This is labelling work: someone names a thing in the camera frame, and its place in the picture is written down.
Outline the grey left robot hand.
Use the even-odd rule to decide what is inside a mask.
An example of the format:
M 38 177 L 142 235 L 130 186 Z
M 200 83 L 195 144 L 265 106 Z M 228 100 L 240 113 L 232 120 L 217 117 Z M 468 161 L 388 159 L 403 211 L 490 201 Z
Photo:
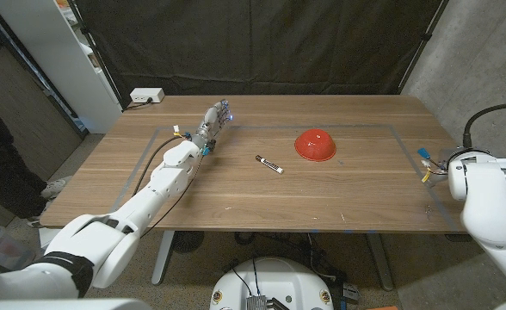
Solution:
M 203 149 L 208 143 L 215 141 L 221 133 L 223 127 L 233 120 L 229 109 L 229 103 L 222 99 L 211 106 L 205 113 L 203 120 L 198 126 L 196 132 L 192 135 L 192 141 Z

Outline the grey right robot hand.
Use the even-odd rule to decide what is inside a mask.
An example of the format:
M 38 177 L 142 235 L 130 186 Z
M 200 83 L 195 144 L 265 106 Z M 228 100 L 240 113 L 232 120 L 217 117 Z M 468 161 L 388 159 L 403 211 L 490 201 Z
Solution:
M 434 161 L 435 168 L 429 176 L 430 183 L 447 180 L 447 163 L 453 153 L 454 149 L 441 149 L 436 157 L 431 158 Z

